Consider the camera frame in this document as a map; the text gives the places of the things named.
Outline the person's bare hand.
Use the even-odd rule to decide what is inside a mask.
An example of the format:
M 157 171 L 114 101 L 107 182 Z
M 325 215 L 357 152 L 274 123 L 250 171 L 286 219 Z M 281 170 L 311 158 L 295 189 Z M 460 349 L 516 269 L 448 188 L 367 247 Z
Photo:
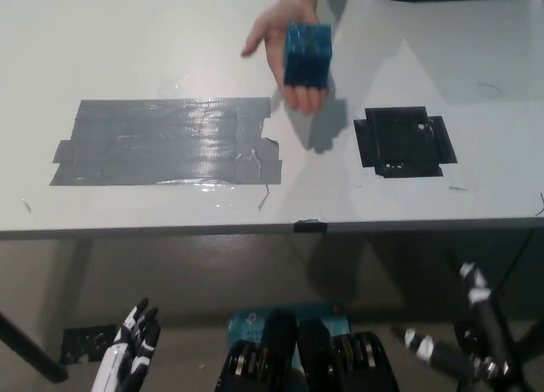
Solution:
M 263 43 L 267 63 L 285 102 L 291 109 L 309 116 L 321 108 L 328 95 L 328 89 L 285 85 L 286 31 L 294 22 L 318 24 L 316 2 L 280 0 L 264 11 L 255 19 L 241 51 L 241 57 L 251 56 Z

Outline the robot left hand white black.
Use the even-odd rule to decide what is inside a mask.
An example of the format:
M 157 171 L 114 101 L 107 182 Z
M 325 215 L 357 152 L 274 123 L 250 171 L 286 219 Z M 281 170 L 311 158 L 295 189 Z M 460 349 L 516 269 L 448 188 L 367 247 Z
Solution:
M 139 392 L 149 372 L 161 334 L 158 308 L 149 299 L 136 304 L 106 350 L 92 392 Z

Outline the robot right hand black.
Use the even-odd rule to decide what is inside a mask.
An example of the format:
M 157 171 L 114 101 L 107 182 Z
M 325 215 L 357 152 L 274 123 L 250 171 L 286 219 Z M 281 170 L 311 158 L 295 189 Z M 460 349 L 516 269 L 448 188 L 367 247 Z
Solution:
M 513 336 L 483 273 L 475 263 L 463 263 L 459 275 L 485 354 L 464 353 L 411 327 L 393 327 L 392 333 L 419 361 L 462 383 L 484 380 L 494 391 L 526 391 Z

